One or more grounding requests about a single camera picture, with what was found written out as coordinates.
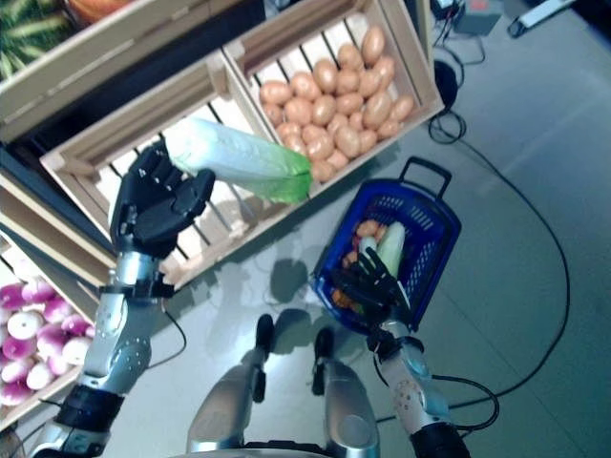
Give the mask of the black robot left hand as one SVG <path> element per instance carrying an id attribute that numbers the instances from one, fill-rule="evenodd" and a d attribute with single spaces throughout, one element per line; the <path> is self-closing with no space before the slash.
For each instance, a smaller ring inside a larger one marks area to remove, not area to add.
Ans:
<path id="1" fill-rule="evenodd" d="M 123 176 L 116 197 L 110 224 L 115 250 L 167 258 L 179 233 L 203 213 L 215 179 L 209 169 L 185 178 L 163 139 L 146 146 Z"/>

